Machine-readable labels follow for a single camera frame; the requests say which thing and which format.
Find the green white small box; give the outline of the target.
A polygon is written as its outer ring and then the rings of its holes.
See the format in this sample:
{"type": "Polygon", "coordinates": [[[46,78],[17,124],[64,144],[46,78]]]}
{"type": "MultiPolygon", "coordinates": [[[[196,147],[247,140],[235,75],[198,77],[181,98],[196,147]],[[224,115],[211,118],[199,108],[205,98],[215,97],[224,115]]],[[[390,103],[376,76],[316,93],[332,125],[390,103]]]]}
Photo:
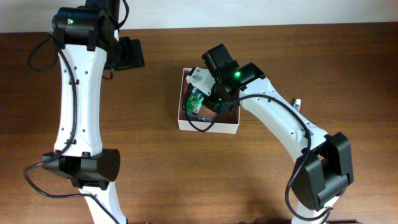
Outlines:
{"type": "Polygon", "coordinates": [[[197,115],[202,107],[202,102],[205,99],[205,94],[198,88],[193,87],[188,95],[187,99],[184,100],[183,109],[187,110],[187,113],[197,115]]]}

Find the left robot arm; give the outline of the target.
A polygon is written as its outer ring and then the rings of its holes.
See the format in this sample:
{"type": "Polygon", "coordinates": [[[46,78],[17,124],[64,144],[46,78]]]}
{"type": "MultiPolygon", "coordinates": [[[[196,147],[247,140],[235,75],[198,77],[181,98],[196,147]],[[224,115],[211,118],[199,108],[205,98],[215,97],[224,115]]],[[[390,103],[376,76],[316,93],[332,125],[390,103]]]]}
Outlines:
{"type": "Polygon", "coordinates": [[[87,1],[63,7],[52,20],[62,69],[60,126],[43,168],[71,181],[95,223],[126,223],[116,192],[121,156],[105,149],[100,134],[103,72],[144,66],[141,43],[120,37],[126,1],[87,1]]]}

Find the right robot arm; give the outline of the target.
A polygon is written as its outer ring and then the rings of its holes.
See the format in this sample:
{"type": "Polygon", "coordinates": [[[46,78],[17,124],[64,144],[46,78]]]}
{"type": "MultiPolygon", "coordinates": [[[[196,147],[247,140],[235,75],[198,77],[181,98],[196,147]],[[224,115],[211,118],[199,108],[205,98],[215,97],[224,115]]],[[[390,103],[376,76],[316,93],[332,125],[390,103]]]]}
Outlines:
{"type": "Polygon", "coordinates": [[[223,45],[202,56],[215,83],[207,92],[211,110],[239,105],[274,134],[295,163],[285,189],[292,223],[326,223],[334,203],[354,181],[349,139],[317,127],[283,99],[254,63],[239,65],[223,45]]]}

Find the blue white toothbrush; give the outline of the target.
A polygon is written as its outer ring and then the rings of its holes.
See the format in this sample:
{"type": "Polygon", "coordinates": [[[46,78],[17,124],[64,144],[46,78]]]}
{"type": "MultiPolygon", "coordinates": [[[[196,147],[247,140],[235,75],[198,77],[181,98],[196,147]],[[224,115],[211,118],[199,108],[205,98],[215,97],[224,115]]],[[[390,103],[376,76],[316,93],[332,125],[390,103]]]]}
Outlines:
{"type": "Polygon", "coordinates": [[[184,118],[188,118],[191,121],[202,121],[202,122],[207,122],[207,123],[213,122],[213,119],[211,119],[211,118],[196,116],[189,111],[187,111],[186,113],[184,111],[182,111],[182,115],[184,118]]]}

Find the white cardboard box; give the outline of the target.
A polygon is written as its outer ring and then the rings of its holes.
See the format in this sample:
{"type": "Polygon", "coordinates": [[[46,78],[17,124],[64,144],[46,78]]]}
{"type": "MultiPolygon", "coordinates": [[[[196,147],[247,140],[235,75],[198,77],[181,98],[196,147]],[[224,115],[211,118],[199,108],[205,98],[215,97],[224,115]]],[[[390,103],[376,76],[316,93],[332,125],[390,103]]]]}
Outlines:
{"type": "MultiPolygon", "coordinates": [[[[196,131],[196,129],[193,128],[189,124],[187,119],[184,118],[182,115],[183,102],[184,102],[184,99],[185,99],[185,96],[187,93],[187,87],[188,87],[188,83],[185,78],[187,75],[191,74],[192,70],[193,70],[193,68],[183,68],[183,70],[182,70],[182,81],[181,81],[181,87],[180,87],[180,101],[179,101],[179,105],[178,105],[177,121],[178,121],[179,129],[184,130],[184,131],[196,131]]],[[[224,111],[222,117],[207,132],[236,134],[239,124],[240,124],[240,113],[241,113],[240,107],[238,105],[236,105],[234,107],[234,110],[232,110],[232,111],[229,111],[229,110],[224,111]]],[[[200,112],[196,116],[215,119],[217,114],[212,112],[208,108],[202,106],[200,112]]],[[[202,121],[191,121],[191,122],[199,129],[205,129],[210,125],[210,123],[202,122],[202,121]]]]}

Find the white teal toothpaste tube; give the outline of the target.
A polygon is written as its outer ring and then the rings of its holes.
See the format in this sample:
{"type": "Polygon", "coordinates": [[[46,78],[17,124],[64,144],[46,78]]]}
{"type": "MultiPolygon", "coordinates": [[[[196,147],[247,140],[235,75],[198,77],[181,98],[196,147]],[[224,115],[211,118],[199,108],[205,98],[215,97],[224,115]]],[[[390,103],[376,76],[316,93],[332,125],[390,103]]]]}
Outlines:
{"type": "Polygon", "coordinates": [[[293,107],[297,112],[300,112],[302,100],[299,98],[294,99],[293,107]]]}

